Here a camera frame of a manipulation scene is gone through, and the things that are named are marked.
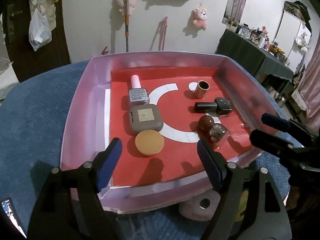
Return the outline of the green bear figurine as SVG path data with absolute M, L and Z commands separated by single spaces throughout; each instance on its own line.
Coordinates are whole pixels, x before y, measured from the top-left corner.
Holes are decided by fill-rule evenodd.
M 243 220 L 245 209 L 247 206 L 247 200 L 248 200 L 248 190 L 245 190 L 241 194 L 239 208 L 238 208 L 238 211 L 237 211 L 236 217 L 235 217 L 236 222 L 240 222 Z

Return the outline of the lilac My Melody device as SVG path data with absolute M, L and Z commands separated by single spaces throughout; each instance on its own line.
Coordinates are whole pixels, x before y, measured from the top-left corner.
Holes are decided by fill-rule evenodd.
M 191 220 L 210 221 L 217 209 L 220 195 L 213 189 L 190 198 L 179 204 L 180 214 Z

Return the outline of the black nail polish bottle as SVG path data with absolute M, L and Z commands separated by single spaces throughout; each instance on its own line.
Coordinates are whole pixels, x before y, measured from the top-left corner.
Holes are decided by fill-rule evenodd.
M 232 113 L 233 106 L 227 98 L 215 98 L 213 102 L 196 102 L 194 105 L 196 113 L 215 113 L 218 116 Z

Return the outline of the gold studded ring cylinder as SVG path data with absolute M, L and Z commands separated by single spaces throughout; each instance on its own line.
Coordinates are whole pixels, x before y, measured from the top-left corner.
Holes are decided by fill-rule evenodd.
M 198 99 L 203 99 L 206 96 L 206 94 L 208 93 L 209 89 L 210 89 L 209 83 L 204 80 L 200 80 L 197 83 L 197 86 L 194 91 L 194 95 Z

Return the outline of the orange makeup sponge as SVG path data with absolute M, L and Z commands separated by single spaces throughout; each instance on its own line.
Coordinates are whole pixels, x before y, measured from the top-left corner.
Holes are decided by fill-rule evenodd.
M 161 152 L 164 147 L 164 137 L 155 130 L 144 130 L 137 134 L 135 146 L 143 155 L 156 155 Z

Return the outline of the brown square compact case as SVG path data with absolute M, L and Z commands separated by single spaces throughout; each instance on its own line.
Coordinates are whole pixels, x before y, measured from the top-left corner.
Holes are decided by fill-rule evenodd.
M 133 134 L 148 129 L 159 132 L 163 128 L 160 110 L 154 104 L 132 106 L 129 110 L 129 122 Z

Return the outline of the pink cap nail polish bottle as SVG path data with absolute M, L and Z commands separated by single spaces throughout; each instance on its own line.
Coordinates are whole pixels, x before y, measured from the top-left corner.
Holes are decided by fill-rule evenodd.
M 140 84 L 138 75 L 131 76 L 131 89 L 129 90 L 129 106 L 146 105 L 150 102 L 149 95 Z

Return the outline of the pink curtain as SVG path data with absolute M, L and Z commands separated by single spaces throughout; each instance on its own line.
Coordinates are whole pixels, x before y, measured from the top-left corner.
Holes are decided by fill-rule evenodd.
M 319 132 L 320 122 L 319 41 L 298 86 L 298 92 L 306 103 L 305 126 Z

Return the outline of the dark cloth side table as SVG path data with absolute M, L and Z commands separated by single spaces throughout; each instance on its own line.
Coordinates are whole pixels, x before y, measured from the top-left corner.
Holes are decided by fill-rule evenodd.
M 216 53 L 227 56 L 242 66 L 264 87 L 280 91 L 293 79 L 293 71 L 269 52 L 258 48 L 242 36 L 226 29 Z

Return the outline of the smartphone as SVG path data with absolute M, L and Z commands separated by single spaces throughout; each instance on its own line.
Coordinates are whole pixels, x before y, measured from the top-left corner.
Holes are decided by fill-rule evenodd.
M 26 239 L 11 198 L 1 200 L 1 239 Z

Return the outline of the pink cardboard box tray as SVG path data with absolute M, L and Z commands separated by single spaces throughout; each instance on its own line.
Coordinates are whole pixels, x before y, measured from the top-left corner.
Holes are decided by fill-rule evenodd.
M 205 102 L 228 98 L 232 113 L 215 117 L 227 137 L 217 150 L 245 166 L 260 151 L 249 141 L 252 130 L 276 130 L 261 122 L 264 113 L 284 113 L 244 68 L 228 57 L 154 51 L 92 58 L 69 109 L 61 148 L 61 168 L 72 170 L 119 138 L 123 151 L 99 198 L 115 213 L 154 210 L 210 189 L 197 155 L 194 90 L 209 89 Z

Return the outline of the white plastic bag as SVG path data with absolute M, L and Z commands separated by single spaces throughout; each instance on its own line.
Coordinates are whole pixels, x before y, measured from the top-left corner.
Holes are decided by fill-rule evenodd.
M 52 40 L 52 32 L 46 16 L 35 9 L 29 25 L 29 43 L 34 51 L 45 46 Z

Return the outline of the light pink plush behind stick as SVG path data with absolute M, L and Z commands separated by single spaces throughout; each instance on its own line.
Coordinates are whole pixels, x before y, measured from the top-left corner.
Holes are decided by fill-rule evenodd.
M 125 9 L 126 9 L 126 0 L 115 0 L 115 2 L 119 12 L 121 12 L 121 14 L 124 16 Z M 129 16 L 131 16 L 132 13 L 134 12 L 135 6 L 136 6 L 136 0 L 129 0 Z

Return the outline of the pink plush toy on wall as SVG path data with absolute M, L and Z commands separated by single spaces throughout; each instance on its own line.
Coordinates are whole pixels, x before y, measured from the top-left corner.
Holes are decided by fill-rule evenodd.
M 193 11 L 193 25 L 199 30 L 205 31 L 207 23 L 207 12 L 206 9 L 197 8 Z

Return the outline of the orange handled mop stick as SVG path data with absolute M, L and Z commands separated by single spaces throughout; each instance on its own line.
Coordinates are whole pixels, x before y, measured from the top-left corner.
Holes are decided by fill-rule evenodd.
M 126 52 L 129 52 L 129 0 L 126 0 L 125 9 L 125 44 Z

